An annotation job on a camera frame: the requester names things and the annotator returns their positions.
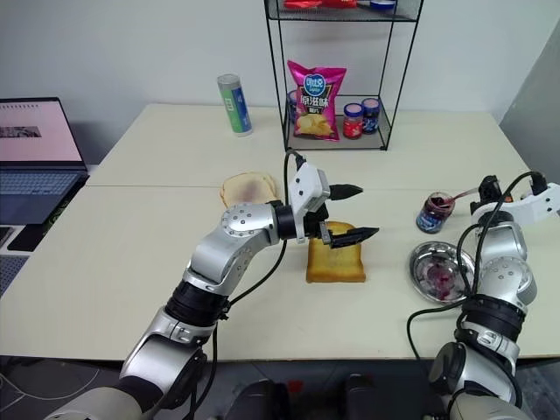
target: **laptop screen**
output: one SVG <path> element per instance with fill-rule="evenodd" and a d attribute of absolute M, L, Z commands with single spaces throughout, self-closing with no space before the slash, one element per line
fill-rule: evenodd
<path fill-rule="evenodd" d="M 2 164 L 71 165 L 81 160 L 57 98 L 0 101 Z"/>

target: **slice of bread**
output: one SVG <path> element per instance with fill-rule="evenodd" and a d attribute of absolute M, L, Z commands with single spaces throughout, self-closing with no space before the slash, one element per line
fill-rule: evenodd
<path fill-rule="evenodd" d="M 221 186 L 220 196 L 226 207 L 277 200 L 274 180 L 264 172 L 245 172 L 226 179 Z"/>
<path fill-rule="evenodd" d="M 334 235 L 344 234 L 354 226 L 340 221 L 329 221 L 327 226 Z M 366 273 L 361 263 L 361 245 L 331 249 L 320 239 L 309 241 L 307 258 L 308 283 L 363 283 Z"/>

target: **small jar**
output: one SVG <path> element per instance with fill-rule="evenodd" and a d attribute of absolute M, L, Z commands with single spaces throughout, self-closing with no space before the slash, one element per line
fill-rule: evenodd
<path fill-rule="evenodd" d="M 291 123 L 296 122 L 296 110 L 298 108 L 298 91 L 291 90 L 288 93 L 288 115 L 290 116 Z"/>
<path fill-rule="evenodd" d="M 367 98 L 361 102 L 364 109 L 363 132 L 374 134 L 379 126 L 379 101 L 375 98 Z"/>
<path fill-rule="evenodd" d="M 342 134 L 351 140 L 361 137 L 363 109 L 359 103 L 348 103 L 344 107 Z"/>
<path fill-rule="evenodd" d="M 436 234 L 455 208 L 452 196 L 445 192 L 434 192 L 423 203 L 420 214 L 416 217 L 416 225 L 426 234 Z"/>

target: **pink snack bag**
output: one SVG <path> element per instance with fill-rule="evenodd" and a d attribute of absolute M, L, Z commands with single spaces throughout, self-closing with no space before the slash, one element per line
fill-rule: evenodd
<path fill-rule="evenodd" d="M 338 142 L 334 98 L 347 70 L 335 67 L 305 68 L 289 60 L 288 68 L 297 84 L 294 136 Z"/>

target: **red object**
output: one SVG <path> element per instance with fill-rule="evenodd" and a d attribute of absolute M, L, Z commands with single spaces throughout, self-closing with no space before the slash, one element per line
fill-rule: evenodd
<path fill-rule="evenodd" d="M 300 380 L 288 381 L 288 392 L 294 394 L 304 389 L 304 382 Z"/>
<path fill-rule="evenodd" d="M 320 6 L 322 0 L 284 0 L 283 5 L 288 9 L 309 9 Z"/>
<path fill-rule="evenodd" d="M 336 7 L 337 9 L 346 9 L 358 7 L 358 0 L 323 0 L 321 5 L 325 7 Z"/>
<path fill-rule="evenodd" d="M 346 138 L 358 138 L 361 136 L 362 132 L 361 119 L 349 119 L 345 118 L 342 124 L 342 133 Z"/>

